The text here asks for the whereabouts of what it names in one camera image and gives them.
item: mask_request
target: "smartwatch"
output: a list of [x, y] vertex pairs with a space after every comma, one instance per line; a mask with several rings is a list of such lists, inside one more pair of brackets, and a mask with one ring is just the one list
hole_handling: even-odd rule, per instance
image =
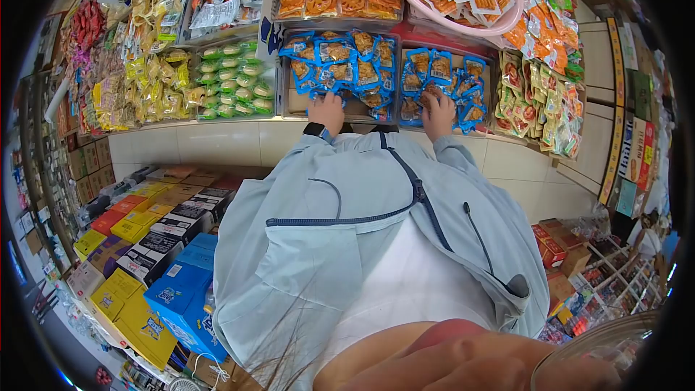
[[304, 134], [305, 135], [318, 136], [328, 143], [333, 142], [333, 136], [331, 136], [331, 134], [328, 133], [328, 129], [326, 129], [326, 127], [323, 124], [319, 124], [319, 123], [307, 124], [307, 126], [304, 128]]

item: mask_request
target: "hand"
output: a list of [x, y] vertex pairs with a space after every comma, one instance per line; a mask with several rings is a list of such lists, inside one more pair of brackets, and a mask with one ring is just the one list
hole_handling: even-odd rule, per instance
[[440, 137], [451, 135], [451, 123], [456, 116], [456, 104], [439, 89], [435, 89], [437, 97], [428, 92], [422, 92], [422, 97], [430, 101], [430, 109], [422, 109], [422, 126], [425, 128], [430, 142], [434, 143]]
[[338, 136], [344, 120], [343, 100], [333, 92], [328, 92], [324, 98], [317, 97], [314, 102], [309, 100], [308, 122], [322, 124], [331, 137]]

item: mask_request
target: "small fan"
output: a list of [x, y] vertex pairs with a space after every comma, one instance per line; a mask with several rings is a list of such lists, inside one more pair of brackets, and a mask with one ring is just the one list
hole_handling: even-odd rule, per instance
[[204, 382], [190, 377], [178, 377], [169, 384], [169, 391], [208, 391], [209, 389]]

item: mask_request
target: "pink plastic basket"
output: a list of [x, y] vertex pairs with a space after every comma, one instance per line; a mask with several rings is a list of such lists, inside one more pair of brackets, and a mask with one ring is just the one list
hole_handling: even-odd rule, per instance
[[505, 15], [496, 21], [495, 24], [490, 28], [475, 29], [460, 25], [457, 22], [442, 17], [439, 13], [432, 11], [427, 4], [422, 3], [420, 0], [407, 1], [410, 6], [417, 8], [418, 11], [425, 14], [430, 20], [438, 22], [440, 25], [449, 28], [450, 30], [457, 31], [465, 35], [471, 35], [473, 37], [494, 37], [510, 31], [521, 18], [521, 10], [523, 6], [523, 0], [514, 0], [514, 7], [507, 11]]

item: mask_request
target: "light blue jacket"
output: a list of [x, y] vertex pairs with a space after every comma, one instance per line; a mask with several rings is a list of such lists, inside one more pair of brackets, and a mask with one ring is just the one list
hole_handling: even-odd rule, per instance
[[292, 389], [311, 389], [313, 361], [408, 212], [481, 282], [494, 328], [541, 331], [548, 283], [526, 215], [451, 136], [434, 152], [399, 133], [335, 146], [304, 135], [265, 180], [244, 180], [220, 224], [213, 326], [237, 364], [263, 367], [262, 386], [282, 358], [271, 389], [297, 374]]

